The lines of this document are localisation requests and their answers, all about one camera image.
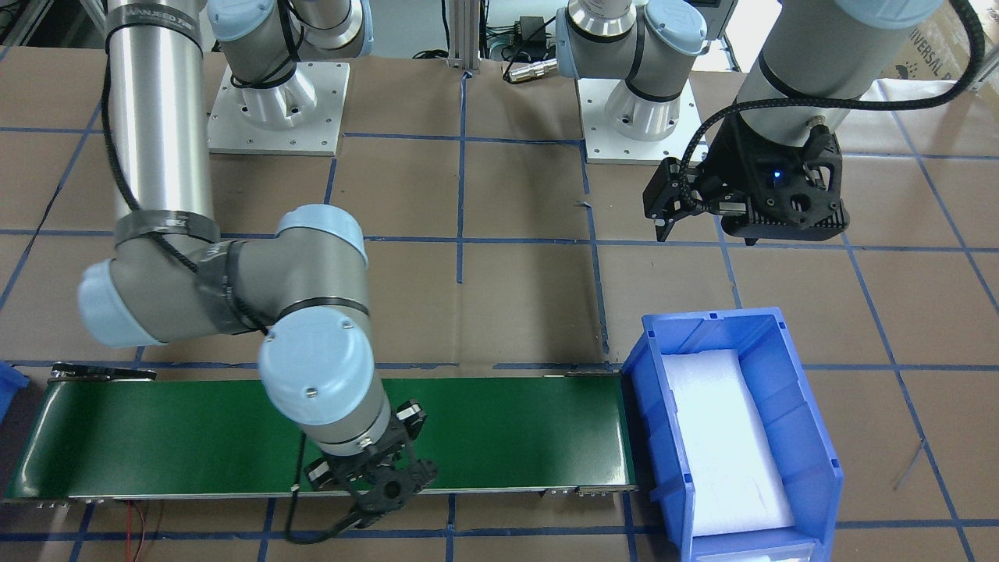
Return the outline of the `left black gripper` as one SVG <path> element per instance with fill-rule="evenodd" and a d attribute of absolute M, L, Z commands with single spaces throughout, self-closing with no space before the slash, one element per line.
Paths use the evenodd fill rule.
<path fill-rule="evenodd" d="M 690 198 L 695 202 L 690 210 L 682 206 L 682 178 L 688 179 Z M 747 223 L 749 196 L 720 176 L 704 172 L 702 165 L 681 171 L 681 160 L 664 158 L 643 191 L 643 208 L 645 217 L 654 222 L 657 241 L 664 242 L 679 220 L 706 212 L 728 222 Z"/>

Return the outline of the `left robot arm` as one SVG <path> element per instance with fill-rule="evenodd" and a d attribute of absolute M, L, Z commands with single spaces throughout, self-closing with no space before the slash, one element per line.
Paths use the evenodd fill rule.
<path fill-rule="evenodd" d="M 709 148 L 700 133 L 664 157 L 643 192 L 665 240 L 709 213 L 757 240 L 825 241 L 849 227 L 836 135 L 938 1 L 784 1 Z M 572 78 L 617 83 L 610 118 L 639 138 L 643 110 L 674 112 L 713 25 L 699 1 L 570 1 L 556 12 L 556 59 Z"/>

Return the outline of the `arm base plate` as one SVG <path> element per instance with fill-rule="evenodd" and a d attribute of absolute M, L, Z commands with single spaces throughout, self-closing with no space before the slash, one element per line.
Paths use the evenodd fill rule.
<path fill-rule="evenodd" d="M 579 79 L 579 115 L 589 163 L 656 165 L 681 159 L 702 125 L 690 83 L 667 102 L 639 98 L 622 80 Z"/>
<path fill-rule="evenodd" d="M 300 62 L 288 82 L 240 89 L 226 69 L 207 125 L 211 153 L 335 156 L 347 62 Z"/>

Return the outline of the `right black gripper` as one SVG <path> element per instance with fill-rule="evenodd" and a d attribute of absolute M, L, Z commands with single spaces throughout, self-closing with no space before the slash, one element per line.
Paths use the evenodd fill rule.
<path fill-rule="evenodd" d="M 438 476 L 434 462 L 414 455 L 413 440 L 426 418 L 417 400 L 407 400 L 377 442 L 349 457 L 324 454 L 307 465 L 304 476 L 315 491 L 349 492 L 354 499 L 352 516 L 383 516 L 402 509 Z"/>

